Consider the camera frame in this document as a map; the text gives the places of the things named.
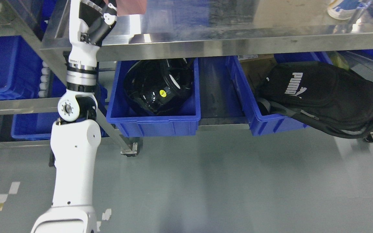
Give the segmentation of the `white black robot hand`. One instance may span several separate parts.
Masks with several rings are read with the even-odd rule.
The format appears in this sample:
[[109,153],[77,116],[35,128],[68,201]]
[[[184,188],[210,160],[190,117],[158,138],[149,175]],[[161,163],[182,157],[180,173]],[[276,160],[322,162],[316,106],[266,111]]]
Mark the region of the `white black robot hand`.
[[96,55],[117,22],[115,0],[71,0],[68,70],[95,74]]

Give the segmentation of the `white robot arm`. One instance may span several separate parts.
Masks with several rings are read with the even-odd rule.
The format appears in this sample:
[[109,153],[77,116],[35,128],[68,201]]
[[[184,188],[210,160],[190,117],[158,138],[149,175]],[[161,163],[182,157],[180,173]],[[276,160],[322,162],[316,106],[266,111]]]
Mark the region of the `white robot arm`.
[[94,165],[102,136],[96,122],[96,66],[67,64],[67,90],[53,123],[50,166],[56,168],[51,207],[35,221],[32,233],[96,233],[92,205]]

